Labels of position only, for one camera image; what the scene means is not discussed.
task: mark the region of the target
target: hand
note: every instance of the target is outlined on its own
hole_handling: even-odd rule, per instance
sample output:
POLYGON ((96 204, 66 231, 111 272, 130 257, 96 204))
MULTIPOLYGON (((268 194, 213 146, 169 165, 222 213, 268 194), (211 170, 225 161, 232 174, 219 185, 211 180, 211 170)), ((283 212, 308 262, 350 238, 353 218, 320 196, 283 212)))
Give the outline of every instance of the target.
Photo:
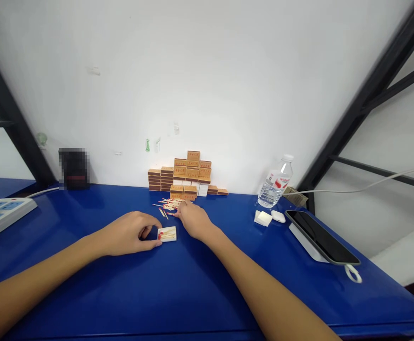
POLYGON ((151 228, 161 228, 155 217, 142 213, 130 212, 114 220, 101 230, 87 236, 98 247, 103 256, 120 256, 128 253, 148 251, 162 244, 162 241, 141 241, 147 238, 151 228))
POLYGON ((205 242, 209 235, 218 230, 205 210, 189 200, 180 203, 174 217, 180 218, 189 235, 201 242, 205 242))

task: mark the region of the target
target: black screen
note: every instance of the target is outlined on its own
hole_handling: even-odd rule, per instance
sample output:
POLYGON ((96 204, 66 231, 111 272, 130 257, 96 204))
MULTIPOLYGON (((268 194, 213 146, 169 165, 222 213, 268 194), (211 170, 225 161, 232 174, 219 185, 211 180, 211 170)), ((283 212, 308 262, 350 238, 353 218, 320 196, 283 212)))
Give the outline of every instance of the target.
POLYGON ((292 220, 301 228, 325 254, 338 263, 359 264, 360 261, 350 253, 338 240, 325 230, 308 213, 287 211, 292 220))

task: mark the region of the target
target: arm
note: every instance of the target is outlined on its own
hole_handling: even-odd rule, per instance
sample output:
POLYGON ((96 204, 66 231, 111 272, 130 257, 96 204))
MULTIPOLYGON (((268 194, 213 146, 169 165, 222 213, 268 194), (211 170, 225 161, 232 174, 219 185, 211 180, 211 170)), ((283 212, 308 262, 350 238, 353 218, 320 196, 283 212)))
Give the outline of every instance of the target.
POLYGON ((294 294, 245 255, 189 201, 176 214, 188 233, 205 243, 229 272, 268 340, 340 340, 294 294))
POLYGON ((131 212, 52 257, 0 283, 0 338, 43 298, 99 257, 151 250, 161 241, 141 241, 153 225, 150 215, 131 212))

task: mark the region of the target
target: plastic water bottle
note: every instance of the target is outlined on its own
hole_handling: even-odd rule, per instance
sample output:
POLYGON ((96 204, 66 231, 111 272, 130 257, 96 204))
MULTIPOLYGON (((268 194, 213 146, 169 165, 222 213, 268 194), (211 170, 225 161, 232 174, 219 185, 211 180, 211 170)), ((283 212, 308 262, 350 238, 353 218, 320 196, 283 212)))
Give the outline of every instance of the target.
POLYGON ((293 156, 285 154, 281 161, 270 170, 257 198, 259 205, 272 208, 277 204, 292 177, 292 161, 293 156))

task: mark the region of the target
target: black object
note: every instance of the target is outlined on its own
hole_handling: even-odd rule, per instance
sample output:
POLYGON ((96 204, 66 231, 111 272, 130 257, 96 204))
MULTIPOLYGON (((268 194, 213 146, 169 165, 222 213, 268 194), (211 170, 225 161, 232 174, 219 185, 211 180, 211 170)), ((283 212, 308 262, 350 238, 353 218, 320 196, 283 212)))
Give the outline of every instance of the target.
MULTIPOLYGON (((342 162, 374 174, 394 174, 388 170, 339 157, 353 134, 369 115, 371 110, 400 93, 414 83, 414 71, 388 87, 414 51, 414 9, 401 26, 391 45, 381 57, 370 77, 347 109, 339 125, 325 144, 317 159, 309 168, 298 186, 298 191, 313 190, 329 170, 333 162, 342 162)), ((414 186, 414 178, 397 177, 398 180, 414 186)), ((314 196, 308 196, 307 208, 314 214, 314 196)))
POLYGON ((59 160, 66 189, 90 188, 88 155, 83 148, 59 148, 59 160))
POLYGON ((286 211, 285 213, 327 261, 335 265, 360 264, 358 258, 308 213, 303 211, 286 211))
POLYGON ((57 180, 38 147, 13 96, 0 74, 0 127, 4 128, 36 180, 38 188, 47 188, 57 180))

